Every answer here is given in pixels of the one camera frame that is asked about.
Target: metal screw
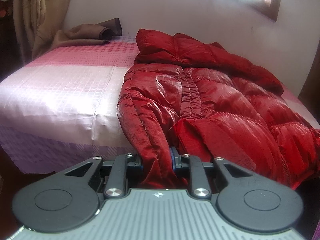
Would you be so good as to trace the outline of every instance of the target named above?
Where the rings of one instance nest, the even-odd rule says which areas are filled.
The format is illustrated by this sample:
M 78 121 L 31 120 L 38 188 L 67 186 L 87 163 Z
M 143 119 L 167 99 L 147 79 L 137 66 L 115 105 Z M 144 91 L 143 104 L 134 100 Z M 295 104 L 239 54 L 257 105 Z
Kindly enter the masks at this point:
M 204 197 L 204 196 L 207 196 L 209 194 L 209 190 L 205 189 L 205 188 L 196 188 L 193 193 L 196 195 L 196 196 L 199 196 L 199 197 Z
M 106 191 L 106 194 L 110 197 L 118 197 L 120 196 L 122 191 L 118 188 L 110 188 Z

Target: pink bedsheet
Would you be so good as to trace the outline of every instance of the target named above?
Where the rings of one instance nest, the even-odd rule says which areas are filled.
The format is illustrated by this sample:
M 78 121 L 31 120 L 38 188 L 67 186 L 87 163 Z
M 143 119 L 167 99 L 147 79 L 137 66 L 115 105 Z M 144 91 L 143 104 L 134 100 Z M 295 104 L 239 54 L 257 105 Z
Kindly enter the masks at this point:
M 123 77 L 139 50 L 135 39 L 57 48 L 0 83 L 0 144 L 25 173 L 61 171 L 103 156 L 135 152 L 116 115 Z M 289 107 L 320 125 L 286 88 Z

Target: quilted fabric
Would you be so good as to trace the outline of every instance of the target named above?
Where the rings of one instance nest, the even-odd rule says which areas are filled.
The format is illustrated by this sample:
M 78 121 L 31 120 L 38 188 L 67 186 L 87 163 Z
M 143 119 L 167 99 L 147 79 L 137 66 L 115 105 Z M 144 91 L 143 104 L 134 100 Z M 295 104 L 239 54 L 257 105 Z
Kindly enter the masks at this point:
M 143 159 L 144 187 L 183 187 L 170 146 L 224 157 L 296 188 L 319 171 L 320 133 L 280 97 L 277 78 L 218 43 L 139 30 L 118 117 Z

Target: brown curtain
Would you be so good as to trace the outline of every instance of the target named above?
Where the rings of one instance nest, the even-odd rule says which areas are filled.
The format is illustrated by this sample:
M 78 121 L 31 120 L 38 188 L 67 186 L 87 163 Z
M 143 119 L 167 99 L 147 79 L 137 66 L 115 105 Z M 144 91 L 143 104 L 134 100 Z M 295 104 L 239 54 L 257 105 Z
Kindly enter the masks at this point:
M 13 0 L 13 18 L 23 62 L 45 53 L 61 29 L 70 0 Z

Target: jacket zipper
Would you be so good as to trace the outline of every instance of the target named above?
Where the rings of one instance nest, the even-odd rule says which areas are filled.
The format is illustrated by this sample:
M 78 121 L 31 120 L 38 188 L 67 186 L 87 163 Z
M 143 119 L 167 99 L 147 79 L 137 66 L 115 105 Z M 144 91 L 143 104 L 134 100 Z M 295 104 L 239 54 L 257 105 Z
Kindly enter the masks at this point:
M 283 168 L 284 168 L 285 175 L 286 175 L 286 177 L 287 177 L 287 185 L 290 187 L 290 186 L 291 186 L 291 178 L 290 178 L 290 174 L 289 174 L 287 165 L 285 164 L 285 162 L 284 162 L 284 160 L 283 160 L 283 156 L 281 156 L 281 163 L 282 163 L 282 166 L 283 166 Z

